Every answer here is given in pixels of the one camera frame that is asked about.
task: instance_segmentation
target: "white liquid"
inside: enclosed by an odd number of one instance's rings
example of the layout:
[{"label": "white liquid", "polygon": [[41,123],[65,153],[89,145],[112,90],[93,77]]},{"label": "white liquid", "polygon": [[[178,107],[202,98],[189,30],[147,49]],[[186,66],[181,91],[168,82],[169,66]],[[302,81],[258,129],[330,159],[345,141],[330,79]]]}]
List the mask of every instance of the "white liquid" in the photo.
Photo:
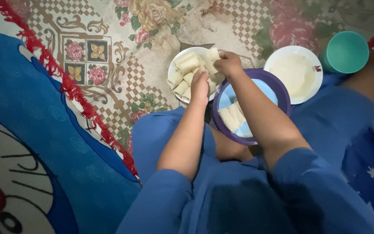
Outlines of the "white liquid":
[{"label": "white liquid", "polygon": [[313,64],[301,55],[287,55],[273,61],[269,72],[283,82],[291,98],[306,96],[314,83]]}]

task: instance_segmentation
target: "teal cup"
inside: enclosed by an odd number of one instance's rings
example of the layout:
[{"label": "teal cup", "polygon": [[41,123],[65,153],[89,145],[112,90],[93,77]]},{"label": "teal cup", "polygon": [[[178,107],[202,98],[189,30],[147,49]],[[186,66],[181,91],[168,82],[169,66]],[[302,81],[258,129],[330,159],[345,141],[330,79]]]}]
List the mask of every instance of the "teal cup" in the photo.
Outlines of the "teal cup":
[{"label": "teal cup", "polygon": [[343,31],[329,41],[319,56],[323,69],[329,72],[353,73],[366,65],[369,46],[360,34]]}]

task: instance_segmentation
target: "star pattern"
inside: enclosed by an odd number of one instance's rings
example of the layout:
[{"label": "star pattern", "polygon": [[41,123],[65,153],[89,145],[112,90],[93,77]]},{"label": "star pattern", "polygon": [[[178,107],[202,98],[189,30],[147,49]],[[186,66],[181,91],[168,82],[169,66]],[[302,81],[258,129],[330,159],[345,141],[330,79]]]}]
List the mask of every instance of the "star pattern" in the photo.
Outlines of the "star pattern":
[{"label": "star pattern", "polygon": [[374,178],[374,168],[368,167],[370,171],[366,171],[367,173],[370,174],[370,177]]}]

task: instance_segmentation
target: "blue sleeve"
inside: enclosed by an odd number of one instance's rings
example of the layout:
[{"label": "blue sleeve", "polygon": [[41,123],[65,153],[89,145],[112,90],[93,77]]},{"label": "blue sleeve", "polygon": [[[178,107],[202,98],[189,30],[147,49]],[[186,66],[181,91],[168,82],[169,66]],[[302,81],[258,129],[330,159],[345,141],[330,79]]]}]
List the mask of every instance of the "blue sleeve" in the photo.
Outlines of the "blue sleeve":
[{"label": "blue sleeve", "polygon": [[181,212],[192,198],[192,185],[183,174],[164,169],[155,172],[143,185],[116,234],[177,233]]},{"label": "blue sleeve", "polygon": [[[306,148],[293,149],[278,160],[273,180],[284,201],[305,210],[311,222],[316,214],[324,233],[374,233],[374,214],[359,195],[322,157]],[[307,204],[314,204],[313,209]]]}]

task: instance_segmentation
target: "white bowl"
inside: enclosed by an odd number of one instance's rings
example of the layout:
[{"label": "white bowl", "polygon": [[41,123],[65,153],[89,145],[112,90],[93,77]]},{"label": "white bowl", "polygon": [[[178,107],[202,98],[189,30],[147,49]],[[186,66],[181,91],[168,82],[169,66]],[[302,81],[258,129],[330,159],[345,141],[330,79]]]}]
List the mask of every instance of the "white bowl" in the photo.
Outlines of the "white bowl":
[{"label": "white bowl", "polygon": [[[187,52],[194,52],[196,53],[197,55],[204,55],[206,53],[206,51],[208,51],[209,49],[206,49],[206,48],[203,48],[203,47],[190,47],[188,49],[185,49],[183,51],[181,51],[180,53],[178,53],[171,61],[170,65],[169,65],[169,68],[168,68],[168,77],[170,74],[173,74],[176,72],[176,66],[174,64],[174,60],[176,60],[177,58],[183,56],[185,53]],[[210,94],[209,96],[209,101],[213,100],[214,99],[214,95],[215,95],[216,92]],[[179,96],[178,94],[175,94],[175,97],[177,97],[178,99],[180,99],[182,102],[185,102],[185,103],[190,103],[190,100],[187,100],[185,98],[182,98],[181,96]]]},{"label": "white bowl", "polygon": [[297,55],[302,55],[306,58],[308,58],[311,63],[313,64],[313,70],[315,71],[315,67],[319,68],[320,71],[317,71],[315,73],[315,78],[314,82],[311,85],[310,91],[308,94],[302,97],[291,97],[291,104],[300,104],[308,99],[312,98],[319,90],[321,83],[322,83],[322,66],[317,58],[317,56],[311,52],[309,49],[298,46],[298,45],[290,45],[290,46],[285,46],[282,47],[281,49],[275,51],[271,56],[269,56],[268,60],[266,61],[265,66],[263,69],[267,72],[269,72],[269,69],[272,65],[272,63],[280,56],[285,56],[285,55],[291,55],[291,54],[297,54]]}]

